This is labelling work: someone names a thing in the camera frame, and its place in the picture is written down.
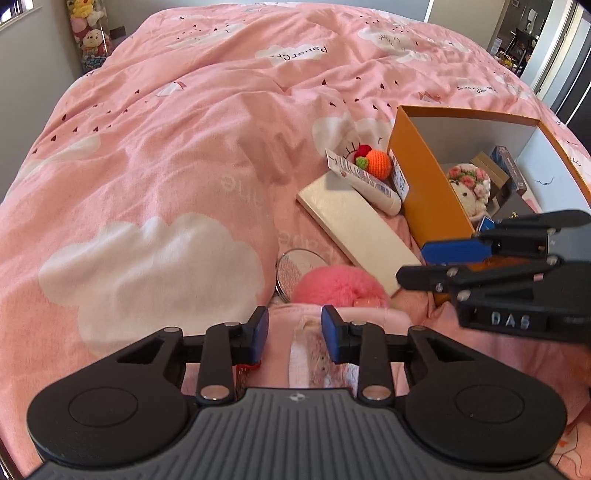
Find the white tube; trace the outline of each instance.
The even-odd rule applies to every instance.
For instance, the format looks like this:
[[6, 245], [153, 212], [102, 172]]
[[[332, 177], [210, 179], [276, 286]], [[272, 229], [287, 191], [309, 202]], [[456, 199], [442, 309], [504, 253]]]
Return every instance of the white tube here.
[[398, 194], [385, 183], [370, 177], [365, 170], [348, 162], [347, 159], [326, 149], [329, 169], [341, 175], [363, 198], [382, 210], [386, 215], [394, 216], [400, 212], [402, 202]]

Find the white book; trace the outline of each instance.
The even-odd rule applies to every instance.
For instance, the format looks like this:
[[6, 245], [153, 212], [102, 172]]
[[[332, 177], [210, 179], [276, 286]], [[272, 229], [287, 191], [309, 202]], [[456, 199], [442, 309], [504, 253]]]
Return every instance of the white book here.
[[348, 259], [371, 273], [388, 295], [400, 289], [396, 281], [400, 267], [421, 264], [371, 205], [333, 171], [298, 193], [297, 200]]

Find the orange crochet ball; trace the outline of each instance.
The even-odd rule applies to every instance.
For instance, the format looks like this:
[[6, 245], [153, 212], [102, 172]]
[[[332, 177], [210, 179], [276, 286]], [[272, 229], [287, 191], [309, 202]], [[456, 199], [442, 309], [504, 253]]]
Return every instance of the orange crochet ball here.
[[385, 180], [392, 173], [392, 162], [386, 152], [372, 150], [365, 158], [368, 159], [367, 172], [377, 179]]

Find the blue plastic piece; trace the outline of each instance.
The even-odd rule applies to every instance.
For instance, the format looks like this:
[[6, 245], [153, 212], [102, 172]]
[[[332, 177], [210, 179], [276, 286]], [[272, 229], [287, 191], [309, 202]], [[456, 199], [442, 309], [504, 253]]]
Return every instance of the blue plastic piece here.
[[426, 243], [421, 253], [431, 265], [479, 263], [492, 256], [488, 245], [472, 238]]
[[254, 338], [252, 343], [252, 352], [254, 355], [253, 364], [257, 364], [261, 361], [262, 351], [265, 348], [265, 342], [267, 341], [267, 334], [269, 333], [269, 310], [265, 309], [264, 313], [259, 320], [258, 325], [254, 331]]
[[330, 313], [322, 308], [322, 335], [326, 342], [326, 349], [329, 352], [330, 359], [337, 363], [339, 360], [339, 334], [337, 332], [337, 326], [330, 317]]
[[479, 232], [483, 232], [484, 230], [493, 230], [493, 228], [496, 227], [496, 223], [494, 220], [488, 218], [488, 217], [483, 217], [482, 220], [480, 221], [480, 225], [478, 225], [478, 231]]

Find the pink duvet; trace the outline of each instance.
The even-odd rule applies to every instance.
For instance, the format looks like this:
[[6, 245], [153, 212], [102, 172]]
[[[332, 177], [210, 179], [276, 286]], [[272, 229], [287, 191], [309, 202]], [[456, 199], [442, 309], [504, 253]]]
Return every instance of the pink duvet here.
[[[23, 473], [39, 464], [27, 407], [47, 384], [163, 326], [247, 319], [285, 250], [344, 262], [296, 192], [326, 171], [325, 148], [385, 147], [401, 104], [541, 118], [591, 182], [577, 139], [481, 48], [369, 9], [163, 11], [78, 80], [0, 206], [0, 435]], [[388, 222], [413, 246], [404, 218]], [[461, 332], [425, 294], [394, 303], [556, 388], [569, 420], [582, 416], [555, 460], [591, 478], [572, 349]]]

